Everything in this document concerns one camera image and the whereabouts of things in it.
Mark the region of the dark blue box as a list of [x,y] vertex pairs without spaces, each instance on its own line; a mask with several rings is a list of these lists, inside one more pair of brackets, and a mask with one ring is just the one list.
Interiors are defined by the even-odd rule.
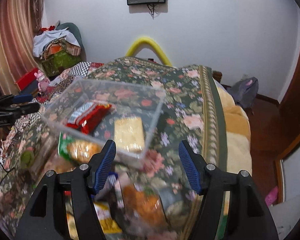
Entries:
[[38,93],[38,81],[32,81],[27,87],[25,87],[20,94],[32,94],[36,95]]

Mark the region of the yellow white chips bag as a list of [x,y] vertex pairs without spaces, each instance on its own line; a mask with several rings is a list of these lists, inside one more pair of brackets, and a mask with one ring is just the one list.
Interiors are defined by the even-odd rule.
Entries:
[[111,217],[110,207],[107,202],[94,202],[94,207],[100,226],[105,234],[122,233],[117,222]]

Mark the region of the patchwork checkered quilt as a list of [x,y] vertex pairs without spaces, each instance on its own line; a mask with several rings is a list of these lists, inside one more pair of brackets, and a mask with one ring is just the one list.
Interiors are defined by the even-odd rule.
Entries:
[[21,131],[24,128],[32,126],[37,120],[40,119],[39,114],[44,112],[44,107],[63,92],[71,83],[77,79],[86,77],[97,68],[103,66],[103,63],[96,62],[79,62],[73,67],[64,70],[61,75],[57,76],[53,81],[50,82],[46,91],[42,96],[37,96],[32,101],[38,102],[41,106],[41,110],[38,113],[28,114],[21,117],[15,123],[15,129]]

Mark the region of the white sandwich bread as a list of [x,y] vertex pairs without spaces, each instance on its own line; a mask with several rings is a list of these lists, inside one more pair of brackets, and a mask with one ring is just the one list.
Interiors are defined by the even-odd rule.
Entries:
[[139,116],[117,119],[114,122],[114,141],[117,148],[141,153],[145,148],[142,119]]

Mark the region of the pile of clothes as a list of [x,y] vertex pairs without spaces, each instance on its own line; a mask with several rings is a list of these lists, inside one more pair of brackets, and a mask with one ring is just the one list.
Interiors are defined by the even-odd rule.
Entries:
[[33,56],[50,80],[81,62],[81,47],[74,35],[68,29],[56,27],[41,28],[33,38]]

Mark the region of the beige blanket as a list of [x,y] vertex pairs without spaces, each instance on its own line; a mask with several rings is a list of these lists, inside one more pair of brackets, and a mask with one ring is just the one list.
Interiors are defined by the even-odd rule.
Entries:
[[235,104],[232,96],[225,88],[215,81],[222,103],[225,118],[227,161],[226,171],[239,173],[246,170],[253,173],[252,158],[250,154],[251,130],[249,118],[242,107]]

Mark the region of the pink slipper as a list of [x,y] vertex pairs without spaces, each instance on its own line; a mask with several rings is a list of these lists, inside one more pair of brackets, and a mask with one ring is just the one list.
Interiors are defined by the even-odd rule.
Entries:
[[265,197],[265,202],[267,206],[271,206],[273,205],[278,198],[278,192],[279,192],[279,188],[278,186],[275,186]]

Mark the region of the wooden wardrobe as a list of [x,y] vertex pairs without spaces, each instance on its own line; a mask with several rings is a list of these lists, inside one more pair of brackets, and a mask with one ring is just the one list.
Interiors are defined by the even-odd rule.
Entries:
[[279,105],[279,111],[283,114],[287,114],[290,117],[290,120],[296,126],[296,136],[294,140],[282,153],[276,157],[274,161],[278,183],[277,202],[281,203],[285,201],[286,189],[283,161],[290,157],[290,155],[292,155],[293,152],[300,146],[300,51],[292,80]]

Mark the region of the clear plastic storage box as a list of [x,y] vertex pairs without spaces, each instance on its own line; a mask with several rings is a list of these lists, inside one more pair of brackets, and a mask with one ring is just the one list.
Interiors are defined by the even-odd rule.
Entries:
[[[165,90],[160,87],[107,80],[77,80],[47,106],[42,120],[56,134],[66,133],[74,138],[103,146],[107,140],[114,141],[115,120],[139,116],[143,123],[145,148],[141,153],[132,153],[116,146],[115,161],[141,168],[153,139],[165,96]],[[67,127],[70,114],[89,101],[111,104],[112,107],[90,134]]]

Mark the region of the green jelly cup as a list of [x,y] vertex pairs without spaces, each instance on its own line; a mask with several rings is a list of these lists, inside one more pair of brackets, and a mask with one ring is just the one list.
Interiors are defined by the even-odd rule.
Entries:
[[34,153],[32,151],[26,150],[20,156],[20,168],[29,169],[34,162]]

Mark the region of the red snack packet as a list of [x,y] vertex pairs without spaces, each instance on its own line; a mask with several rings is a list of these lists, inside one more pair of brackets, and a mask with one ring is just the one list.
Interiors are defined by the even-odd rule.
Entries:
[[90,134],[108,114],[111,107],[111,104],[86,102],[70,114],[66,126],[83,134]]

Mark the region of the grey backpack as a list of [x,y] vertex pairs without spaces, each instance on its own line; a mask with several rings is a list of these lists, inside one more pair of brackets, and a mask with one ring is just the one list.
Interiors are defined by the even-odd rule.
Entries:
[[234,94],[234,100],[237,105],[243,109],[253,106],[254,100],[258,94],[258,79],[251,77],[239,82],[238,90]]

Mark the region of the yellow foam bed rail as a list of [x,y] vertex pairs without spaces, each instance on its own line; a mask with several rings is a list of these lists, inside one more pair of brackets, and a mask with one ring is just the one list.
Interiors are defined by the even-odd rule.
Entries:
[[126,57],[134,57],[136,56],[140,51],[143,49],[150,50],[153,54],[156,55],[156,57],[159,59],[159,61],[165,65],[172,67],[173,64],[167,57],[167,55],[164,53],[162,48],[155,42],[153,39],[143,36],[140,38],[137,38],[132,45],[127,50],[125,56]]

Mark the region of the clear bag golden puffs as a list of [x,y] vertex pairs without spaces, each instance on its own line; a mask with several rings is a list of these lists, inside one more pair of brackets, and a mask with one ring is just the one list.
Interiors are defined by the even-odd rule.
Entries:
[[125,215],[136,232],[145,234],[167,227],[160,196],[152,187],[129,184],[122,189],[122,199]]

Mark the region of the green floral bedspread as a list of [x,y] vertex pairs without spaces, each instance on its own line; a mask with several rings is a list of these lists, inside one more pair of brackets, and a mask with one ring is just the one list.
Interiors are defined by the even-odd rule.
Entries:
[[79,63],[54,81],[38,113],[13,126],[1,161],[0,227],[8,237],[43,173],[70,171],[82,162],[62,139],[86,145],[116,143],[113,170],[131,183],[156,191],[163,212],[144,219],[161,237],[185,239],[202,199],[191,190],[178,155],[188,141],[194,153],[226,169],[226,128],[221,100],[209,67],[163,66],[122,57],[93,68]]

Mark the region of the striped brown curtain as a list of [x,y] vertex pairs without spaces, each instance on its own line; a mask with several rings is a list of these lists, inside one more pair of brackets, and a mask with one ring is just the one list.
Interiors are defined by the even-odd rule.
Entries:
[[43,0],[0,0],[0,96],[18,92],[16,82],[38,66],[33,38],[42,27]]

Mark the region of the grey chair back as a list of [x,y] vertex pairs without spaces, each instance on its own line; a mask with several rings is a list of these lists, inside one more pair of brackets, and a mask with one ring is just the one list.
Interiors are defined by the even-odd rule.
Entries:
[[83,46],[81,33],[80,33],[77,25],[75,25],[74,23],[71,23],[71,22],[61,23],[56,27],[56,30],[61,30],[61,29],[68,29],[68,31],[70,31],[74,35],[74,37],[76,38],[77,42],[79,43],[79,45],[81,47],[81,59],[82,59],[82,61],[86,61],[87,56],[85,53],[85,48]]

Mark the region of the red box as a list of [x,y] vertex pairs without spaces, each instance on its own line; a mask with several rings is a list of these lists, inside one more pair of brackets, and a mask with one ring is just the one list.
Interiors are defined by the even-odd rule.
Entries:
[[19,78],[15,84],[18,90],[21,92],[25,88],[27,88],[33,81],[36,80],[36,75],[38,73],[38,68],[33,68],[30,72],[24,74],[21,78]]

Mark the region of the pink pig toy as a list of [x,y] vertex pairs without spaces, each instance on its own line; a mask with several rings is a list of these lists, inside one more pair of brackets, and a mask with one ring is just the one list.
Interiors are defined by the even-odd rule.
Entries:
[[36,77],[36,80],[38,82],[39,92],[45,92],[50,83],[49,78],[45,76],[45,74],[41,70],[38,70],[38,72],[34,73],[34,76]]

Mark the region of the clear bag of cookies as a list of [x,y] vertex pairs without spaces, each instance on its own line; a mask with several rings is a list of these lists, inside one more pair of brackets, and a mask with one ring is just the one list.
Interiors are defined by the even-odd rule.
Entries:
[[82,164],[89,163],[93,155],[100,153],[101,146],[93,142],[74,138],[66,133],[60,133],[57,150],[58,155],[65,160]]

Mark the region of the blue snack bag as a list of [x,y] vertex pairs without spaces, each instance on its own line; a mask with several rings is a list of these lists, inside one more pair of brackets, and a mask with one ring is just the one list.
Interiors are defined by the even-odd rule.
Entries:
[[115,172],[109,172],[103,189],[99,191],[99,193],[95,196],[95,199],[102,199],[111,192],[118,195],[120,190],[119,175]]

